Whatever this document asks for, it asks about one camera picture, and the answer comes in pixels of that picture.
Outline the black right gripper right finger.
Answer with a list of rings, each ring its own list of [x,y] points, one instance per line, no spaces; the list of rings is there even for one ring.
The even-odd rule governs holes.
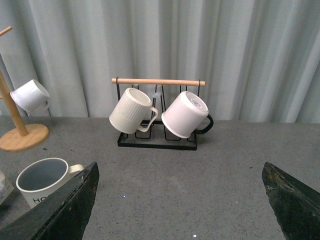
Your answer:
[[[285,239],[320,238],[320,193],[270,162],[262,170],[269,204]]]

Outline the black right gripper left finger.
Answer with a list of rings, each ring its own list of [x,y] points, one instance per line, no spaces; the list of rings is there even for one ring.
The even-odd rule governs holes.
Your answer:
[[[46,200],[0,231],[2,240],[81,240],[95,204],[99,168],[92,162]]]

